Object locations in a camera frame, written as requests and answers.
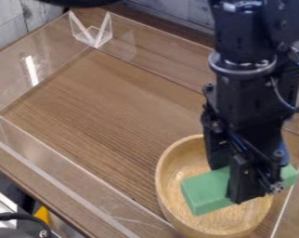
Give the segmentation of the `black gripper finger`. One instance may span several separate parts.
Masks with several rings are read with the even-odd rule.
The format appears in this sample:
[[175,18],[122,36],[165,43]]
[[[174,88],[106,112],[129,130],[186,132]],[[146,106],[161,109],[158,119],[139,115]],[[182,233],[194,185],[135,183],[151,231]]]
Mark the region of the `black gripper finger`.
[[229,200],[239,205],[266,194],[281,192],[285,188],[281,168],[279,162],[274,159],[263,162],[235,154],[229,162],[226,187]]
[[205,108],[201,115],[202,136],[206,162],[211,170],[229,165],[231,147],[222,122],[210,108]]

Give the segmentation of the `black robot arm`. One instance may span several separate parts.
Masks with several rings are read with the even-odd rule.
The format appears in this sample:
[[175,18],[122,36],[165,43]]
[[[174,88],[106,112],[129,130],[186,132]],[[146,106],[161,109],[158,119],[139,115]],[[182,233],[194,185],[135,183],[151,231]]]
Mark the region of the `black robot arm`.
[[226,168],[235,204],[283,189],[281,128],[299,113],[299,0],[207,0],[215,83],[202,87],[207,164]]

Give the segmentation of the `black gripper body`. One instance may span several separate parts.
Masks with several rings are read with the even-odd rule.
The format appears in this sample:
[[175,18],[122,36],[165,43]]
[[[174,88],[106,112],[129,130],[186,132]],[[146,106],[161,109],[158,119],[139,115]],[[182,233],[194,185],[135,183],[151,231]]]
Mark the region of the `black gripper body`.
[[217,83],[202,89],[203,108],[210,108],[222,122],[230,159],[235,154],[263,162],[274,159],[283,168],[289,153],[281,126],[299,113],[299,54],[289,53],[283,64],[265,74],[225,69],[217,52],[209,56],[209,65]]

